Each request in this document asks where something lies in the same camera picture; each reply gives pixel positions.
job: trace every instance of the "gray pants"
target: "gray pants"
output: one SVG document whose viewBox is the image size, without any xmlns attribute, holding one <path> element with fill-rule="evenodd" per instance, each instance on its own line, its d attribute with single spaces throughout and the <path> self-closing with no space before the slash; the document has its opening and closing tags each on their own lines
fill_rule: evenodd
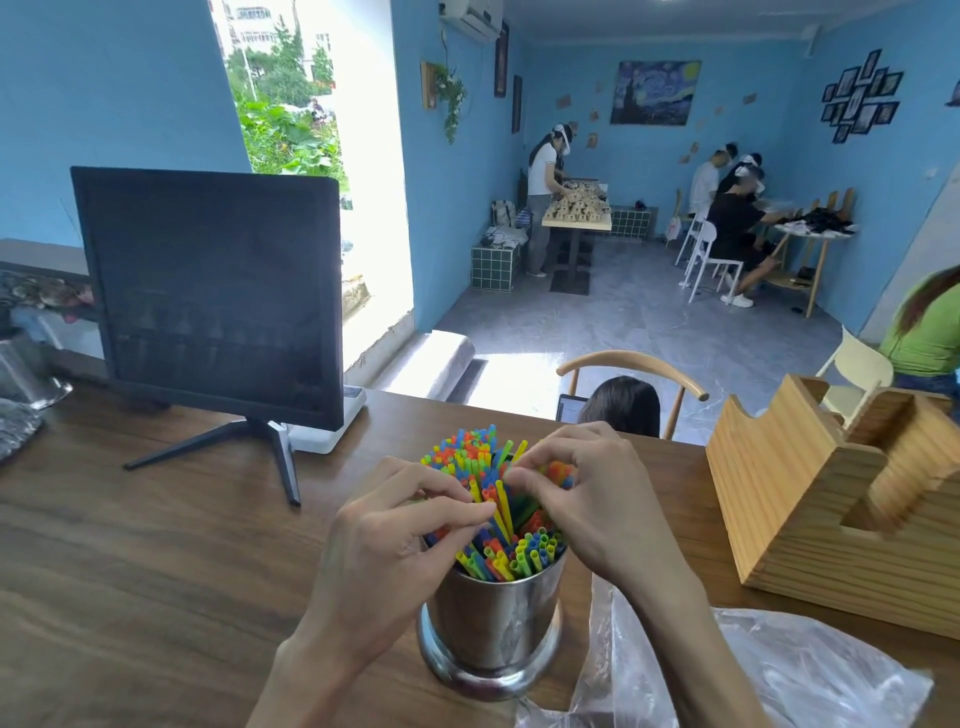
<svg viewBox="0 0 960 728">
<path fill-rule="evenodd" d="M 553 202 L 553 195 L 531 195 L 527 198 L 530 209 L 530 242 L 527 244 L 527 270 L 539 273 L 546 262 L 546 250 L 550 245 L 550 229 L 543 226 L 543 215 Z"/>
</svg>

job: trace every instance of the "white shirt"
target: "white shirt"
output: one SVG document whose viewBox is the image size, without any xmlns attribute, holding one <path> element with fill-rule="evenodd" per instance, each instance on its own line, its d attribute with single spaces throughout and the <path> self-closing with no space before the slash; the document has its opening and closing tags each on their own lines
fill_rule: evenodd
<svg viewBox="0 0 960 728">
<path fill-rule="evenodd" d="M 552 195 L 553 191 L 546 186 L 546 165 L 557 163 L 557 150 L 553 144 L 547 142 L 534 157 L 530 165 L 530 177 L 527 178 L 528 195 Z"/>
<path fill-rule="evenodd" d="M 713 166 L 713 162 L 707 161 L 697 167 L 690 187 L 690 212 L 708 212 L 719 186 L 720 170 Z"/>
</svg>

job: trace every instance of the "dark hair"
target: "dark hair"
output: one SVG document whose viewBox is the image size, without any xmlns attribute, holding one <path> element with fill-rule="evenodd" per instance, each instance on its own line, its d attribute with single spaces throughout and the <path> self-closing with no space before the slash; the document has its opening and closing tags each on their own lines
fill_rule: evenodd
<svg viewBox="0 0 960 728">
<path fill-rule="evenodd" d="M 635 376 L 608 379 L 580 410 L 578 422 L 603 421 L 618 432 L 660 437 L 660 398 L 657 390 Z"/>
<path fill-rule="evenodd" d="M 930 305 L 955 285 L 960 285 L 960 265 L 947 268 L 946 271 L 928 278 L 926 283 L 913 292 L 900 310 L 897 333 L 901 336 L 909 333 L 924 317 Z"/>
<path fill-rule="evenodd" d="M 569 124 L 564 124 L 564 131 L 566 132 L 567 141 L 573 140 L 573 128 Z M 560 132 L 554 132 L 550 130 L 550 133 L 545 135 L 543 139 L 540 140 L 540 144 L 534 147 L 534 151 L 530 153 L 530 163 L 527 164 L 528 167 L 534 165 L 534 159 L 537 158 L 537 152 L 539 152 L 545 145 L 549 144 L 553 139 L 563 139 L 564 135 Z"/>
</svg>

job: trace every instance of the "black monitor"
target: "black monitor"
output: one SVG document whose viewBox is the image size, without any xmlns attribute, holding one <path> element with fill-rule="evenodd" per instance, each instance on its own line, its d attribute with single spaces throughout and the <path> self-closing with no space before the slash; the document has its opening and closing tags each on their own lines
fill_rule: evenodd
<svg viewBox="0 0 960 728">
<path fill-rule="evenodd" d="M 343 425 L 335 180 L 71 174 L 117 390 L 262 424 Z"/>
</svg>

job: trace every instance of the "blue wall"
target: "blue wall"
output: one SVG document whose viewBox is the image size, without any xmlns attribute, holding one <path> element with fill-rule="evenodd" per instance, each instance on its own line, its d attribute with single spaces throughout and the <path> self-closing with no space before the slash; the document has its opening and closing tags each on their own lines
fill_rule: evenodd
<svg viewBox="0 0 960 728">
<path fill-rule="evenodd" d="M 431 329 L 469 283 L 469 249 L 490 226 L 490 204 L 516 197 L 523 133 L 511 134 L 514 74 L 523 75 L 527 49 L 511 33 L 507 97 L 493 97 L 493 43 L 447 30 L 449 66 L 467 88 L 460 129 L 444 135 L 446 105 L 426 110 L 420 61 L 444 62 L 435 0 L 395 0 L 394 47 L 400 131 L 410 222 L 414 316 Z M 524 88 L 530 80 L 524 79 Z"/>
<path fill-rule="evenodd" d="M 945 107 L 960 81 L 960 5 L 922 0 L 878 13 L 824 36 L 806 61 L 784 138 L 791 199 L 809 204 L 830 191 L 856 187 L 850 240 L 832 243 L 817 303 L 859 332 L 897 271 L 960 158 L 960 109 Z M 820 122 L 827 84 L 882 48 L 880 66 L 905 73 L 890 126 L 832 144 Z M 932 180 L 928 170 L 938 169 Z"/>
<path fill-rule="evenodd" d="M 70 166 L 249 172 L 203 0 L 0 4 L 0 237 L 80 246 Z"/>
<path fill-rule="evenodd" d="M 799 80 L 803 46 L 794 41 L 648 42 L 642 45 L 539 46 L 526 88 L 530 104 L 527 143 L 536 144 L 555 124 L 577 121 L 580 129 L 567 160 L 573 174 L 610 183 L 617 205 L 642 199 L 660 207 L 660 229 L 670 219 L 675 190 L 688 202 L 697 166 L 728 141 L 741 153 L 761 152 L 777 194 L 784 159 L 780 140 L 789 90 Z M 613 84 L 621 61 L 703 61 L 693 110 L 685 127 L 611 126 Z M 603 90 L 596 91 L 597 83 Z M 757 94 L 745 106 L 745 96 Z M 557 99 L 570 94 L 573 105 L 557 109 Z M 724 108 L 716 114 L 717 107 Z M 589 121 L 592 109 L 600 112 Z M 698 122 L 703 122 L 698 129 Z M 599 134 L 597 149 L 586 148 L 590 132 Z M 688 165 L 680 158 L 699 142 Z"/>
</svg>

